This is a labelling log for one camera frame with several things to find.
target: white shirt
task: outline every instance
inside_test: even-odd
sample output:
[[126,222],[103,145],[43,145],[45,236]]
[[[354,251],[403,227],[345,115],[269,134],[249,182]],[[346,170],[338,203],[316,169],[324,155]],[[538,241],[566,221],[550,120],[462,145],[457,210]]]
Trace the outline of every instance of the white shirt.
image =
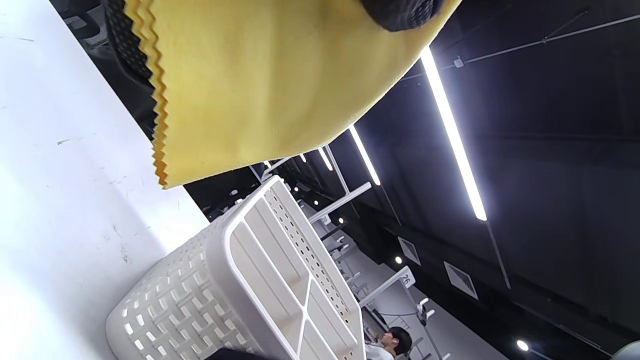
[[394,360],[394,356],[384,348],[375,345],[364,345],[367,360]]

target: spotlight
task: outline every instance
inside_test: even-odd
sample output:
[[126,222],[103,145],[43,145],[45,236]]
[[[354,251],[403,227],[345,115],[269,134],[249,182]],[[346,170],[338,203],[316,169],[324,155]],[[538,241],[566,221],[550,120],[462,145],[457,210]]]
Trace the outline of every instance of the spotlight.
[[529,351],[529,344],[522,340],[516,341],[516,345],[518,345],[518,348],[522,351]]

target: black ceiling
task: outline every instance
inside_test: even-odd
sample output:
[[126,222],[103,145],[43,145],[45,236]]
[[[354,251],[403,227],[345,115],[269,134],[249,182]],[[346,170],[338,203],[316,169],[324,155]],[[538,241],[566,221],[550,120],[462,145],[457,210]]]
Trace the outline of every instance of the black ceiling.
[[[556,360],[606,359],[595,347],[640,338],[640,19],[450,66],[539,41],[581,13],[554,35],[637,15],[640,2],[464,0],[431,46],[511,290],[422,65],[356,125],[384,189],[340,210],[349,231],[392,266],[396,236],[414,242],[418,287],[511,358],[516,337]],[[331,148],[351,189],[369,180],[348,133]],[[320,193],[306,196],[340,197],[337,176],[307,158],[286,176]],[[480,301],[453,289],[442,261],[474,278]]]

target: scratch mark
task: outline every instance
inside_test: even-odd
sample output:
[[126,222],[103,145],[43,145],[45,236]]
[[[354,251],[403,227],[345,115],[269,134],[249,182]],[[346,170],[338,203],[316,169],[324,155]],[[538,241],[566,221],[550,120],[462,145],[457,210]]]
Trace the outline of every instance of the scratch mark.
[[122,261],[124,261],[125,264],[128,264],[131,260],[129,259],[129,255],[127,255],[127,249],[124,247],[120,248],[120,253],[122,255]]
[[119,238],[122,237],[120,236],[120,234],[118,234],[118,229],[116,229],[116,224],[113,224],[113,232],[116,233],[116,235],[118,235]]

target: led light strip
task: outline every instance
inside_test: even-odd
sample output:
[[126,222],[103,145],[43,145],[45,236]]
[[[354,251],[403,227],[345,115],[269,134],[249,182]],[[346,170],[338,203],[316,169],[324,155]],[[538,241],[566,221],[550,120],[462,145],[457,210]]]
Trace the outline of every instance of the led light strip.
[[364,149],[364,145],[362,144],[362,140],[360,139],[360,136],[358,135],[358,131],[356,131],[356,127],[352,124],[349,126],[349,131],[351,132],[351,136],[353,136],[353,141],[356,142],[356,146],[358,147],[358,151],[360,151],[360,155],[362,156],[362,159],[364,160],[364,164],[367,166],[367,170],[369,171],[369,174],[371,175],[371,179],[373,180],[373,182],[376,185],[380,185],[380,178],[378,177],[378,174],[376,173],[376,169],[373,168],[373,164],[371,163],[371,159],[369,159],[369,155],[367,154],[367,151]]
[[482,221],[486,221],[486,213],[484,212],[482,198],[480,198],[480,192],[478,191],[476,180],[474,180],[474,175],[471,171],[471,166],[469,165],[469,160],[465,153],[465,148],[462,145],[460,133],[458,132],[456,121],[453,118],[453,112],[451,111],[449,101],[447,100],[447,94],[444,92],[444,86],[442,86],[442,81],[438,74],[438,68],[436,68],[435,60],[433,59],[431,49],[428,46],[420,53],[420,59],[422,60],[422,65],[427,73],[427,78],[429,79],[431,91],[436,99],[438,109],[440,110],[440,116],[442,117],[444,128],[447,131],[449,142],[453,148],[453,154],[458,162],[458,168],[460,168],[462,180],[467,188],[467,195],[471,201],[471,206],[474,209],[476,217]]
[[322,160],[324,160],[324,164],[326,165],[326,168],[329,169],[329,171],[333,171],[333,166],[331,166],[331,161],[329,161],[329,158],[326,157],[326,154],[324,153],[324,149],[319,147],[318,152],[320,153],[320,156],[322,156]]

